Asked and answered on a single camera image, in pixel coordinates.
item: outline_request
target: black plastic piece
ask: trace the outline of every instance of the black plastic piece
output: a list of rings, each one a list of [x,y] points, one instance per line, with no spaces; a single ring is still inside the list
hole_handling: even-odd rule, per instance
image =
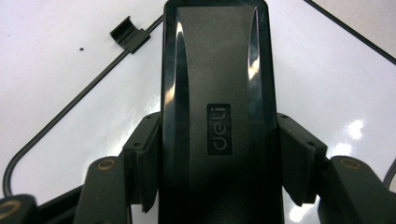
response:
[[[160,112],[145,116],[122,150],[131,203],[141,203],[144,212],[154,205],[158,190]]]
[[[396,223],[396,198],[363,161],[332,157],[323,178],[321,223]]]
[[[289,116],[278,113],[276,117],[283,187],[296,204],[314,203],[327,146]]]
[[[159,222],[283,223],[267,5],[169,1],[163,22]]]
[[[122,158],[105,157],[90,165],[74,223],[131,223]]]
[[[117,43],[131,53],[137,52],[149,40],[149,33],[138,30],[127,17],[110,34]]]
[[[16,195],[0,200],[0,224],[35,224],[37,207],[30,195]]]
[[[40,223],[72,223],[78,205],[82,187],[72,189],[65,194],[38,207]]]

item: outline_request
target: black plastic clip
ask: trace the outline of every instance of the black plastic clip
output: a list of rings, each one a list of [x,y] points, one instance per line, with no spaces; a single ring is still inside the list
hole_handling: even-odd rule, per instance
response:
[[[143,29],[138,30],[127,17],[110,34],[123,49],[131,53],[137,52],[150,38],[149,33]]]

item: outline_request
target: glossy black cover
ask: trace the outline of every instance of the glossy black cover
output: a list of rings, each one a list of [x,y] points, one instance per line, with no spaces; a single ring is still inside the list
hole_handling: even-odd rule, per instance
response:
[[[267,5],[164,8],[160,223],[283,223]]]

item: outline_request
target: black wire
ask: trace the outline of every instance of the black wire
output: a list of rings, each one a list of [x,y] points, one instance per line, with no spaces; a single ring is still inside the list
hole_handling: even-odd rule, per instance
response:
[[[147,32],[150,34],[161,22],[163,21],[163,16],[158,18],[154,23],[150,25]],[[4,172],[3,177],[3,192],[6,197],[12,196],[11,190],[11,177],[16,165],[21,160],[21,158],[30,150],[35,144],[40,141],[73,107],[84,98],[117,64],[119,64],[127,55],[128,50],[125,50],[120,54],[108,67],[105,68],[82,92],[80,92],[55,118],[53,118],[35,137],[32,138],[23,148],[21,148],[17,154],[12,157],[11,161]]]
[[[394,178],[395,175],[396,175],[396,159],[393,162],[393,164],[390,166],[384,178],[384,185],[387,187],[387,189],[390,188],[390,183],[392,183],[392,179]]]

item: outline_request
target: metal screw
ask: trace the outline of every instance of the metal screw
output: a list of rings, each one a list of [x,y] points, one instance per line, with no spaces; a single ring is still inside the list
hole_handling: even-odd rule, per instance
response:
[[[20,210],[22,203],[17,200],[11,200],[0,204],[0,220],[13,215]]]
[[[104,161],[100,161],[97,165],[97,168],[99,170],[109,170],[111,168],[113,168],[113,166],[116,165],[116,162],[112,159],[107,159]]]
[[[343,158],[340,160],[340,162],[347,168],[353,169],[353,170],[359,170],[361,168],[361,164],[358,163],[357,161],[353,161],[351,159]]]

